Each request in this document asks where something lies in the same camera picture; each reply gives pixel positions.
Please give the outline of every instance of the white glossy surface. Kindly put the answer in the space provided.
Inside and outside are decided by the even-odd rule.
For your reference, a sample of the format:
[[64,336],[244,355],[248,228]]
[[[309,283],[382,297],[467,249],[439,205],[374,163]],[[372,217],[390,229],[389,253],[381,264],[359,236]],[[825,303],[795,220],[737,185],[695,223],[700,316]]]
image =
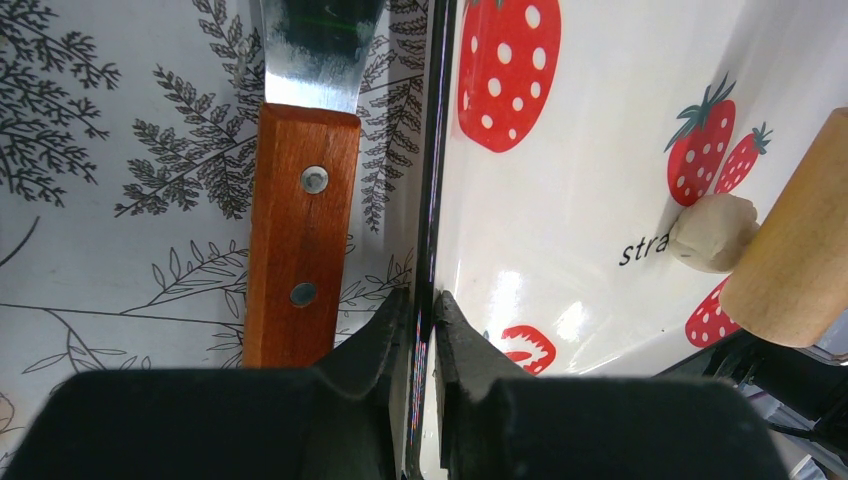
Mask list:
[[[452,291],[496,346],[529,353],[523,365],[544,352],[502,338],[505,329],[530,325],[550,339],[556,357],[543,374],[654,374],[697,350],[683,325],[724,276],[661,251],[682,209],[663,150],[678,113],[707,85],[726,72],[736,82],[730,144],[712,146],[725,161],[753,127],[774,129],[768,153],[733,190],[760,219],[827,114],[848,99],[848,4],[697,3],[560,2],[550,96],[532,131],[503,153],[459,128],[453,79],[437,288]],[[462,21],[456,35],[468,41]]]

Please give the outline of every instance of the white dot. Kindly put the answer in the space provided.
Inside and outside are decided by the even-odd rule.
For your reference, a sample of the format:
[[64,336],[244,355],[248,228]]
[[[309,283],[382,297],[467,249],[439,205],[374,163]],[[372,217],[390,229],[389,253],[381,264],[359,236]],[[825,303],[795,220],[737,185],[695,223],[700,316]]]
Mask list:
[[500,60],[504,65],[512,60],[512,49],[509,48],[509,45],[505,43],[498,45],[498,60]]
[[497,78],[489,79],[489,94],[493,97],[501,94],[501,81]]
[[530,28],[536,28],[539,26],[539,22],[542,21],[542,16],[539,14],[539,9],[530,5],[527,7],[527,10],[524,10],[524,20],[527,20],[527,25]]
[[545,60],[545,49],[537,47],[536,50],[533,50],[533,66],[536,67],[536,70],[545,68]]

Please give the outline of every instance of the botanical line drawing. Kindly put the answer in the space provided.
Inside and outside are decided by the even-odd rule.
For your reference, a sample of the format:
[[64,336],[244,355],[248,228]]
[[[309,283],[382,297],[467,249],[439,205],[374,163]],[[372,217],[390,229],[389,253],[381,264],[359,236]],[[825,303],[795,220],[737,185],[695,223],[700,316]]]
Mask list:
[[242,353],[244,349],[244,328],[240,326],[225,325],[230,331],[221,332],[212,335],[215,338],[220,338],[220,343],[206,349],[207,352],[235,350],[229,358],[227,358],[221,368],[240,368]]
[[[12,422],[14,421],[15,405],[12,403],[12,400],[9,399],[7,395],[4,395],[3,392],[0,392],[0,437],[9,432],[23,429],[23,427],[13,427]],[[4,452],[2,455],[0,455],[0,475],[2,475],[6,468],[9,466],[9,461],[11,461],[13,454],[14,452]]]
[[[74,373],[90,370],[106,370],[107,367],[104,365],[104,361],[102,359],[103,356],[121,357],[120,360],[122,363],[120,367],[118,367],[120,370],[126,370],[134,366],[139,367],[142,370],[150,370],[151,361],[149,356],[139,359],[138,355],[130,356],[124,350],[89,347],[76,330],[74,330],[74,328],[56,311],[49,308],[42,308],[41,310],[58,320],[67,330],[65,345],[62,348],[62,351],[38,360],[29,367],[25,368],[24,371],[21,372],[22,374],[44,370],[45,368],[49,368],[64,360],[67,360],[67,364],[70,365]],[[53,390],[55,391],[58,387],[59,385],[53,387]]]
[[0,436],[14,430],[20,430],[24,427],[13,427],[12,422],[15,420],[15,405],[9,400],[9,397],[0,392]]
[[13,248],[12,251],[9,252],[5,257],[0,258],[0,268],[2,268],[3,265],[5,265],[9,260],[11,260],[12,257],[17,255],[18,252],[20,252],[21,249],[24,247],[24,245],[26,245],[26,242],[29,241],[30,237],[32,237],[33,232],[35,232],[35,227],[38,226],[39,220],[41,220],[40,216],[35,217],[35,221],[32,222],[32,226],[29,227],[29,230],[27,231],[26,235],[24,235],[24,238],[21,239],[21,241],[18,242],[17,245],[15,245],[15,248]]
[[239,319],[238,305],[244,304],[244,296],[247,294],[247,249],[238,248],[235,240],[230,241],[228,250],[223,253],[213,242],[208,243],[208,253],[202,252],[194,240],[189,245],[191,259],[185,263],[171,247],[165,270],[170,275],[166,276],[163,268],[152,264],[153,279],[162,291],[147,304],[121,313],[130,313],[201,293],[221,291],[230,313]]
[[95,121],[100,109],[39,72],[67,74],[83,89],[118,87],[114,63],[98,64],[94,38],[79,31],[57,34],[58,15],[40,0],[0,2],[0,185],[26,201],[63,207],[67,191],[57,177],[72,174],[97,184],[97,165],[89,160],[74,131],[105,140],[109,131]]
[[198,204],[200,191],[220,208],[226,218],[241,219],[250,206],[253,185],[256,129],[242,129],[245,122],[256,123],[262,101],[265,64],[259,31],[244,32],[239,15],[227,16],[225,0],[192,0],[203,15],[198,24],[220,59],[229,83],[235,89],[233,103],[215,104],[214,93],[201,93],[184,78],[157,65],[156,82],[165,98],[192,125],[187,137],[174,127],[136,119],[133,125],[139,142],[154,155],[130,159],[129,170],[138,183],[124,185],[124,195],[132,203],[115,205],[115,216],[165,213],[176,204],[184,211]]
[[363,300],[382,303],[393,288],[408,287],[412,277],[413,251],[413,249],[409,250],[403,263],[395,260],[395,256],[392,255],[385,275],[368,274],[345,287],[339,298],[339,312],[345,317],[350,316],[352,312],[373,312],[379,304],[370,304],[362,308],[360,303]]
[[[392,180],[404,175],[403,169],[413,165],[420,151],[424,75],[418,72],[424,70],[427,43],[426,3],[390,0],[386,9],[393,15],[389,30],[394,35],[391,39],[384,35],[374,38],[369,52],[372,60],[365,68],[360,88],[360,94],[378,89],[385,93],[365,106],[360,105],[356,111],[363,121],[362,136],[373,145],[362,152],[362,168],[368,173],[360,181],[365,195],[362,199],[365,223],[375,233],[379,232],[389,194],[396,189]],[[385,45],[389,49],[377,53]],[[396,62],[406,67],[407,75],[375,85]]]

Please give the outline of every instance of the strawberry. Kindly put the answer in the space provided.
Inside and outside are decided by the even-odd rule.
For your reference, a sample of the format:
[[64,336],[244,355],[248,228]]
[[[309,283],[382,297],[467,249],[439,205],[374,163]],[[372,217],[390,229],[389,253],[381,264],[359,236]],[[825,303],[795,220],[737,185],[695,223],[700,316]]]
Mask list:
[[556,358],[556,347],[542,332],[530,325],[509,327],[501,334],[509,350],[504,352],[510,360],[524,370],[538,375]]
[[767,132],[766,123],[763,122],[763,128],[757,129],[757,127],[754,127],[752,133],[745,135],[745,138],[739,141],[739,144],[730,152],[730,156],[727,157],[727,162],[721,170],[721,176],[718,177],[718,184],[716,185],[716,193],[727,193],[733,190],[748,176],[748,172],[751,171],[751,167],[754,166],[757,158],[766,154],[766,145],[771,142],[771,140],[766,140],[766,136],[773,131]]
[[695,313],[686,321],[686,338],[689,343],[698,347],[706,348],[731,333],[739,330],[739,325],[733,322],[721,310],[721,305],[718,303],[718,295],[724,284],[727,282],[725,278],[718,286],[710,292],[709,296],[698,305]]
[[688,207],[707,193],[724,158],[725,147],[733,133],[736,105],[727,96],[736,82],[724,90],[727,75],[712,97],[710,87],[701,105],[686,107],[677,118],[686,123],[665,147],[668,155],[668,188],[672,198]]
[[562,35],[557,0],[472,0],[459,56],[459,126],[501,153],[533,128],[548,98]]

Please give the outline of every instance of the spatula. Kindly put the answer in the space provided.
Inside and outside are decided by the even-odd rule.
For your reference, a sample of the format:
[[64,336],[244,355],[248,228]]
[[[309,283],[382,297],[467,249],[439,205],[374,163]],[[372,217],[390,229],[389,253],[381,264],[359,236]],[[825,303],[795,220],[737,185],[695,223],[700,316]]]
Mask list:
[[244,337],[248,367],[333,347],[359,150],[356,101],[385,0],[262,0],[265,101]]

